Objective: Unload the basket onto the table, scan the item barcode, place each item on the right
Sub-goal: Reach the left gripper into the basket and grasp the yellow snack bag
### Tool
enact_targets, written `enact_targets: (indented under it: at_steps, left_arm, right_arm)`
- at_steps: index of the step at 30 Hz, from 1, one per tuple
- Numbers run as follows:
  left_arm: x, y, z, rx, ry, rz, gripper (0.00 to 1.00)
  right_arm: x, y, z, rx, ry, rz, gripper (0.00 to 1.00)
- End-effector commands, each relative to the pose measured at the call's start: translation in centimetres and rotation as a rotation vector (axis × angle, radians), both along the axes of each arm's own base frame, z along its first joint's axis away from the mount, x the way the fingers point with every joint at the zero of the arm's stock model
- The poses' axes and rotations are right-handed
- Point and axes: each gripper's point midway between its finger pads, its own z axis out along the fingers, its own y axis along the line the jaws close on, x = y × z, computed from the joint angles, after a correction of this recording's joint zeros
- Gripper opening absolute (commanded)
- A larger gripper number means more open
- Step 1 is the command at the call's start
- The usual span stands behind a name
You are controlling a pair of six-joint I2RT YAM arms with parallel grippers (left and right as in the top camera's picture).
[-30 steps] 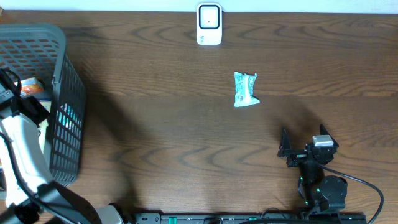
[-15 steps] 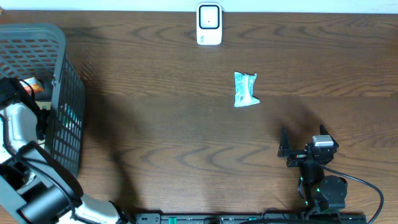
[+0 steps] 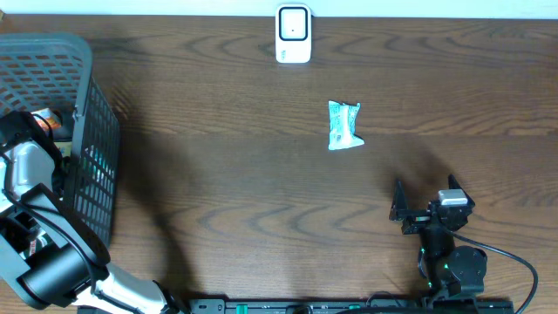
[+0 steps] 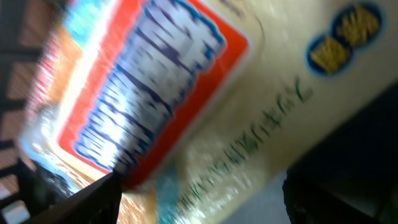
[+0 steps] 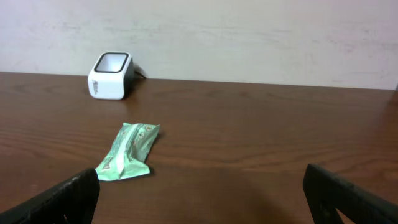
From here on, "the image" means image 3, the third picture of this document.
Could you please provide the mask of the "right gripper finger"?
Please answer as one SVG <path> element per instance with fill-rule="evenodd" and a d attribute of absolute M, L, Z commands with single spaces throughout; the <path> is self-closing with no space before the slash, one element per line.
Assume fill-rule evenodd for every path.
<path fill-rule="evenodd" d="M 395 188 L 391 209 L 389 213 L 390 221 L 402 221 L 409 215 L 409 207 L 405 196 L 405 191 L 400 180 L 395 180 Z"/>
<path fill-rule="evenodd" d="M 474 200 L 469 196 L 469 194 L 465 191 L 465 189 L 461 187 L 458 180 L 453 174 L 448 175 L 448 187 L 450 189 L 457 189 L 457 188 L 462 189 L 465 192 L 468 199 L 468 203 L 465 206 L 468 206 L 469 208 L 474 207 Z"/>

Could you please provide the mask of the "mint green pack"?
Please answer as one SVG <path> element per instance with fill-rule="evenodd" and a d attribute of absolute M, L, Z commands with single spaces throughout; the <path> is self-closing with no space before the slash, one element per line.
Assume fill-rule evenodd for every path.
<path fill-rule="evenodd" d="M 356 135 L 357 115 L 361 104 L 355 105 L 328 102 L 330 115 L 329 145 L 330 151 L 359 147 L 364 140 Z"/>

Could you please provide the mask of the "teal small carton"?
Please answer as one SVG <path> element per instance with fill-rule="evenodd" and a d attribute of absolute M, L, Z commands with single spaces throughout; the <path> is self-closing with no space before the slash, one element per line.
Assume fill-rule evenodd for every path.
<path fill-rule="evenodd" d="M 107 164 L 104 155 L 95 147 L 90 146 L 85 149 L 86 172 L 95 180 L 102 181 L 107 174 Z"/>

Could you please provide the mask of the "orange small carton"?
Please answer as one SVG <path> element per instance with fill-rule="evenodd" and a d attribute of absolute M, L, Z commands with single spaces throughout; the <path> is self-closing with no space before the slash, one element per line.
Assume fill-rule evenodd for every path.
<path fill-rule="evenodd" d="M 54 131 L 62 126 L 61 118 L 51 109 L 38 110 L 32 112 L 31 115 L 46 132 L 49 130 Z"/>

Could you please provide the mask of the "yellow snack bag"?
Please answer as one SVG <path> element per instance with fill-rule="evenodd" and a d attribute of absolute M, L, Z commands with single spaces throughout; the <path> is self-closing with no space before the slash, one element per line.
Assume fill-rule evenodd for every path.
<path fill-rule="evenodd" d="M 55 141 L 54 144 L 62 154 L 63 158 L 71 156 L 71 149 L 72 149 L 71 141 Z"/>

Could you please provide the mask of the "round tape roll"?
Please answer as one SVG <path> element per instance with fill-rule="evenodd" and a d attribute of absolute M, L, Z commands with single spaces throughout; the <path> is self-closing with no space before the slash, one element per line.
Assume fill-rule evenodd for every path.
<path fill-rule="evenodd" d="M 20 253 L 20 256 L 23 259 L 27 259 L 30 256 L 36 254 L 38 251 L 44 249 L 49 244 L 51 244 L 51 238 L 45 231 L 39 231 L 37 234 L 33 235 L 29 241 L 29 246 L 23 252 Z"/>

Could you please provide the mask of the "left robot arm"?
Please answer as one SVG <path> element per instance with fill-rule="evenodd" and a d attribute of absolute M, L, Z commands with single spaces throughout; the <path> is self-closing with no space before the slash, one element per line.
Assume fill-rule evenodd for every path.
<path fill-rule="evenodd" d="M 1 119 L 1 278 L 36 310 L 186 313 L 155 281 L 115 266 L 105 244 L 53 192 L 62 156 L 27 112 Z"/>

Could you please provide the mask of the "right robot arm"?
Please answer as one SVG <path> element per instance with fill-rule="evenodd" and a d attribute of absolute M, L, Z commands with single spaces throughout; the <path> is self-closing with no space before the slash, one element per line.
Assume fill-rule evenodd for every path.
<path fill-rule="evenodd" d="M 475 202 L 453 175 L 448 188 L 438 191 L 438 198 L 424 209 L 413 209 L 407 201 L 403 184 L 395 181 L 389 219 L 402 223 L 404 235 L 418 235 L 418 268 L 429 283 L 429 292 L 421 303 L 429 310 L 443 303 L 469 300 L 484 290 L 487 255 L 471 246 L 457 246 L 453 233 L 468 223 Z"/>

